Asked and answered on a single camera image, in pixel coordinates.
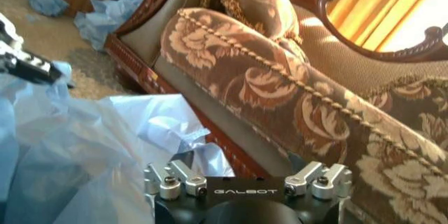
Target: beige carpet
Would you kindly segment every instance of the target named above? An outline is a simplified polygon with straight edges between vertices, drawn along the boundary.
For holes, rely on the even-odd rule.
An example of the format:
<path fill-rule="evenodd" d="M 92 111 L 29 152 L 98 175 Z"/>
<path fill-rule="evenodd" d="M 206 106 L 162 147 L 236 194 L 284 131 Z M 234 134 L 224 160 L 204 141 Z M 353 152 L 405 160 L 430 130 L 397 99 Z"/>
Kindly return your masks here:
<path fill-rule="evenodd" d="M 117 83 L 113 60 L 97 53 L 78 35 L 69 17 L 49 18 L 37 14 L 26 0 L 1 0 L 0 12 L 13 22 L 24 37 L 24 48 L 46 59 L 66 61 L 72 65 L 76 88 L 72 96 L 100 99 L 130 93 Z"/>

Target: screw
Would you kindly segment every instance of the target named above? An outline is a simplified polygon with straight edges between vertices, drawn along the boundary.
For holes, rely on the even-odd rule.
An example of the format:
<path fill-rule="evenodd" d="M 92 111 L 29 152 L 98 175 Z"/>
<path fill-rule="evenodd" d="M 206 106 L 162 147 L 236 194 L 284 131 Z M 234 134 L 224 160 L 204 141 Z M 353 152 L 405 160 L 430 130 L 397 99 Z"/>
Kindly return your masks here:
<path fill-rule="evenodd" d="M 176 178 L 172 177 L 172 176 L 168 176 L 168 177 L 165 178 L 164 182 L 165 182 L 166 185 L 170 186 L 170 185 L 173 185 L 173 184 L 176 183 Z"/>
<path fill-rule="evenodd" d="M 198 194 L 198 196 L 205 196 L 206 195 L 206 188 L 205 187 L 198 188 L 197 194 Z"/>
<path fill-rule="evenodd" d="M 292 186 L 285 187 L 285 195 L 286 196 L 294 196 L 296 195 L 296 190 L 293 189 Z"/>
<path fill-rule="evenodd" d="M 322 185 L 322 186 L 326 186 L 328 185 L 328 178 L 324 177 L 324 176 L 320 176 L 317 178 L 317 184 Z"/>

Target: ornate sofa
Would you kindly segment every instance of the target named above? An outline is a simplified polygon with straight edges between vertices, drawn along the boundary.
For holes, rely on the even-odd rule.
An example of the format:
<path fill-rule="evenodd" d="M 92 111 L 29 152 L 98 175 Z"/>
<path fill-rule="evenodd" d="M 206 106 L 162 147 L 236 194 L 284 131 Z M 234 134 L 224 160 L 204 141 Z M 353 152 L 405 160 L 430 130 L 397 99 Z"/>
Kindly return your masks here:
<path fill-rule="evenodd" d="M 122 83 L 185 96 L 238 176 L 340 162 L 364 222 L 448 223 L 445 31 L 368 51 L 328 1 L 144 0 L 105 45 Z"/>

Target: blue plastic wrap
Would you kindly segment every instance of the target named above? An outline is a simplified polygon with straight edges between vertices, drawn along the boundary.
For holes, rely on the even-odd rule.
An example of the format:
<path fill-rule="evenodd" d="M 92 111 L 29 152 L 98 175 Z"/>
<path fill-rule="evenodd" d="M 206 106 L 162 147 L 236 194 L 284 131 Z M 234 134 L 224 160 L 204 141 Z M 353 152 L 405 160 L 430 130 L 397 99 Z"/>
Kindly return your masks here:
<path fill-rule="evenodd" d="M 81 38 L 90 42 L 94 50 L 102 50 L 106 35 L 128 20 L 141 1 L 90 0 L 94 12 L 76 14 L 74 25 Z"/>
<path fill-rule="evenodd" d="M 50 17 L 60 16 L 68 8 L 64 0 L 28 0 L 28 3 L 36 12 Z"/>
<path fill-rule="evenodd" d="M 0 185 L 16 168 L 5 223 L 152 223 L 146 163 L 193 150 L 194 171 L 233 176 L 222 152 L 180 95 L 73 99 L 58 68 L 50 87 L 0 74 Z"/>

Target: white plastic bag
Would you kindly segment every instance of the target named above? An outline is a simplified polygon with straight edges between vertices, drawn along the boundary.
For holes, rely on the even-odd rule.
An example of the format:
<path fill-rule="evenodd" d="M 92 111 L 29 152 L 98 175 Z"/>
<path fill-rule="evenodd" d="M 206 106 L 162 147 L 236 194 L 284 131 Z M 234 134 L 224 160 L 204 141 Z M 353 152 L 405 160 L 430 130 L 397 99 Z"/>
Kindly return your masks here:
<path fill-rule="evenodd" d="M 69 66 L 60 68 L 69 76 Z M 13 109 L 0 121 L 16 128 L 14 137 L 9 124 L 0 143 L 20 145 L 18 159 L 13 152 L 1 157 L 6 170 L 18 160 L 6 224 L 152 223 L 142 170 L 180 151 L 193 150 L 197 172 L 233 175 L 181 95 L 88 101 L 70 98 L 65 82 L 37 86 L 0 75 L 0 97 Z"/>

